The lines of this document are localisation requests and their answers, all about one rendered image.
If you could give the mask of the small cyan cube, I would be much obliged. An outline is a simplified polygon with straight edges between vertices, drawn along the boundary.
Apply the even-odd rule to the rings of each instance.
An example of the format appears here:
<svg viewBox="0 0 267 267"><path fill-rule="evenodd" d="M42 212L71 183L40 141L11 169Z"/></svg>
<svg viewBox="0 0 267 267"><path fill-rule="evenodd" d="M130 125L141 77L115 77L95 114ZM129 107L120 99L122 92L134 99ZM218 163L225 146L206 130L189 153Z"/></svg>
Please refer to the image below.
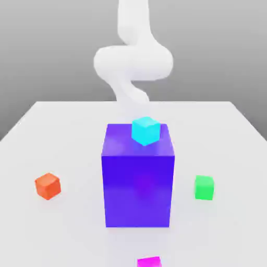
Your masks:
<svg viewBox="0 0 267 267"><path fill-rule="evenodd" d="M159 141L161 124L151 117L142 117L132 121L131 137L142 146Z"/></svg>

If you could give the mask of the large purple box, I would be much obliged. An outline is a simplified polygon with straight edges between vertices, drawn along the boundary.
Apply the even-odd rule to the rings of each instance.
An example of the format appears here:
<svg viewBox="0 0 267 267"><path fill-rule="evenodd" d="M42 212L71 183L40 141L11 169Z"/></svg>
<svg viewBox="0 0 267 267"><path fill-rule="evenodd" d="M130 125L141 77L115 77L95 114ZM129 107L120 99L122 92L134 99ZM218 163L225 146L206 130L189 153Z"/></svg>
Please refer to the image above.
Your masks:
<svg viewBox="0 0 267 267"><path fill-rule="evenodd" d="M147 146L130 124L109 124L101 161L106 227L169 227L175 153L166 124Z"/></svg>

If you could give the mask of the small orange cube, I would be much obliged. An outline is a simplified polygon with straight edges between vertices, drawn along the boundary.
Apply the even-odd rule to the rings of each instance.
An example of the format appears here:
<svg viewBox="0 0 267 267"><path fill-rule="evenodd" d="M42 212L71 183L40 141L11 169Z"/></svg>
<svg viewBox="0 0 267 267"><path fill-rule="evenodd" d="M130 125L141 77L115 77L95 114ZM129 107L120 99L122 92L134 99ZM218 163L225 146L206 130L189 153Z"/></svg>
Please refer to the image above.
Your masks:
<svg viewBox="0 0 267 267"><path fill-rule="evenodd" d="M57 176L46 173L35 180L37 194L45 200L50 200L61 193L60 180Z"/></svg>

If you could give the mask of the small green cube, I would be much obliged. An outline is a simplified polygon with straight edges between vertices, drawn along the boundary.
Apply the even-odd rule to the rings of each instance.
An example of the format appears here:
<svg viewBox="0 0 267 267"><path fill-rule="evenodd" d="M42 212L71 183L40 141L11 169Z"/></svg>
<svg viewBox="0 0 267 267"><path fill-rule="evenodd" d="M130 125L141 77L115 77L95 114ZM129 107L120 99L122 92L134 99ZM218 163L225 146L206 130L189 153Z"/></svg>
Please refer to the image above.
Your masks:
<svg viewBox="0 0 267 267"><path fill-rule="evenodd" d="M214 180L210 176L197 175L195 179L195 198L213 200Z"/></svg>

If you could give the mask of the small magenta cube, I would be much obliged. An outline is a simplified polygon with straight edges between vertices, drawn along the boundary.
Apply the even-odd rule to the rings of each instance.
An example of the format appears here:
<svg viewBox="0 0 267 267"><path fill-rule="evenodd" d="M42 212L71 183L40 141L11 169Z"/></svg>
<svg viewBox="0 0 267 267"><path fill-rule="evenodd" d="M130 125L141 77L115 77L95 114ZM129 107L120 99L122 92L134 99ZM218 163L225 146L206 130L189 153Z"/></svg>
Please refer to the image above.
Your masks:
<svg viewBox="0 0 267 267"><path fill-rule="evenodd" d="M161 259L159 256L138 259L137 267L162 267Z"/></svg>

